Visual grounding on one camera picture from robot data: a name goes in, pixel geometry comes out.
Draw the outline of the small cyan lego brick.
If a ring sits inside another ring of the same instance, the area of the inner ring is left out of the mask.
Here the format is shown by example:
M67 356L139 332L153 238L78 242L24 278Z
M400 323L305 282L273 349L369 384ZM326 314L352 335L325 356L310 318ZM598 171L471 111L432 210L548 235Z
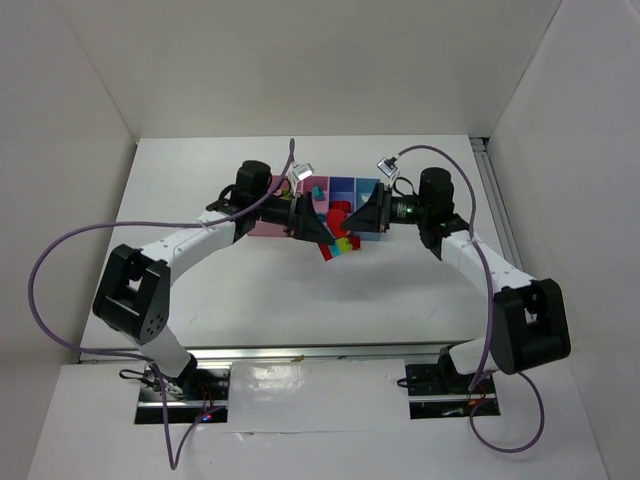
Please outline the small cyan lego brick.
M312 188L312 196L313 196L313 199L316 200L316 201L324 201L325 200L324 190L320 186L314 186Z

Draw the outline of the multicolour lego stack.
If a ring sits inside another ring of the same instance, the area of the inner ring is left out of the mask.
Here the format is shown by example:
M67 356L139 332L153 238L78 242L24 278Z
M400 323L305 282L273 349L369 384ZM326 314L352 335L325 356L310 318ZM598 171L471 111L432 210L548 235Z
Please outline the multicolour lego stack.
M342 229L342 223L347 219L347 213L339 208L331 208L325 215L325 226L331 233L334 243L319 244L319 250L325 261L338 256L357 251L361 248L361 239Z

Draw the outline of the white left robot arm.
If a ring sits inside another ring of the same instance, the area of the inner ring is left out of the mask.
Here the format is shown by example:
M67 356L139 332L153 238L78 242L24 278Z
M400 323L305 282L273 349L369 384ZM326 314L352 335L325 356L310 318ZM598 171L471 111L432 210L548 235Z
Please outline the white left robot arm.
M234 183L206 207L195 227L179 229L141 248L122 244L108 258L93 303L94 315L127 337L184 393L210 377L168 326L170 291L178 278L241 240L259 221L278 225L297 240L335 242L318 219L310 195L281 198L272 181L267 164L247 160Z

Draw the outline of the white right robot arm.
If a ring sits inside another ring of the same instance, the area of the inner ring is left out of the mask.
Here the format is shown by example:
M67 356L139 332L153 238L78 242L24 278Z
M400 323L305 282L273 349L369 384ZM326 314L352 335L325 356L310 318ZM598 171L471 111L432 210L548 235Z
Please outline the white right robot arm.
M571 340L560 285L519 270L479 238L455 211L454 185L447 170L423 170L419 189L411 195L396 196L391 187L377 184L341 227L384 232L393 224L416 226L425 248L487 298L485 335L443 353L446 363L469 377L472 386L486 373L518 374L569 356Z

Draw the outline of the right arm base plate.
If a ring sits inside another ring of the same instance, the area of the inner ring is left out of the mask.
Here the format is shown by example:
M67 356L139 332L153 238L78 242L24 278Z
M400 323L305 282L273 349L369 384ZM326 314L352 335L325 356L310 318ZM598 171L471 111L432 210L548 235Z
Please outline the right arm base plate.
M500 416L496 387L489 377L473 391L473 374L460 375L453 367L438 364L408 364L397 385L406 391L412 420L454 419L476 416Z

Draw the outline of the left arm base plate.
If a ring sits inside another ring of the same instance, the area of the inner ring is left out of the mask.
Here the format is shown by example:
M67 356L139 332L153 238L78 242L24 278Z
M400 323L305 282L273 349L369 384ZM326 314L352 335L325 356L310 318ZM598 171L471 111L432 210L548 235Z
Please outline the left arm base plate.
M229 365L214 365L206 372L188 392L165 381L169 424L187 425L202 414L206 414L202 423L227 422L231 368ZM141 372L132 371L131 375L140 384L134 423L161 425L163 402L159 379L148 366Z

